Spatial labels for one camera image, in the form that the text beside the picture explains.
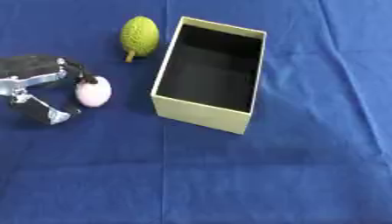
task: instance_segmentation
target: cardboard box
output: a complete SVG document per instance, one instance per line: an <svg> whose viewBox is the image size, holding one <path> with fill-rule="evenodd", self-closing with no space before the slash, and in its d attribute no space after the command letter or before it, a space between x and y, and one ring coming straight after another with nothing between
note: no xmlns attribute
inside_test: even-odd
<svg viewBox="0 0 392 224"><path fill-rule="evenodd" d="M254 110L266 36L182 17L151 90L157 114L243 134Z"/></svg>

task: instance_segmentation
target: blue cloth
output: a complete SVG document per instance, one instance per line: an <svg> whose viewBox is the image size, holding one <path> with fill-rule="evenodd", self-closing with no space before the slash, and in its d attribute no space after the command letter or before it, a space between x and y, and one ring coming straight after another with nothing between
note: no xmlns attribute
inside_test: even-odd
<svg viewBox="0 0 392 224"><path fill-rule="evenodd" d="M161 45L125 64L136 15ZM244 136L155 115L183 15L268 32ZM1 1L1 56L66 55L114 93L55 127L0 105L0 223L391 223L391 20L386 0Z"/></svg>

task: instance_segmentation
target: textured green ball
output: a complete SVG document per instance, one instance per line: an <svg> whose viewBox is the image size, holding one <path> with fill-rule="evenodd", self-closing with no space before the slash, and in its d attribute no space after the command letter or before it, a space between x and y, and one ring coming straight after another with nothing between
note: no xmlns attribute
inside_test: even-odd
<svg viewBox="0 0 392 224"><path fill-rule="evenodd" d="M134 56L147 56L153 52L159 42L159 31L154 22L147 17L134 17L122 28L120 40L128 53L126 62Z"/></svg>

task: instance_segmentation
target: white ball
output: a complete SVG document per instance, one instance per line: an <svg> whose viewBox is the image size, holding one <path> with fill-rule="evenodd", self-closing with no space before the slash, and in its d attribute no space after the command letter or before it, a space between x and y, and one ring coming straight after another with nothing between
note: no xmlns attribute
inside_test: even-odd
<svg viewBox="0 0 392 224"><path fill-rule="evenodd" d="M107 102L112 95L112 88L108 80L95 76L98 83L81 82L76 85L75 93L79 102L89 108L97 108Z"/></svg>

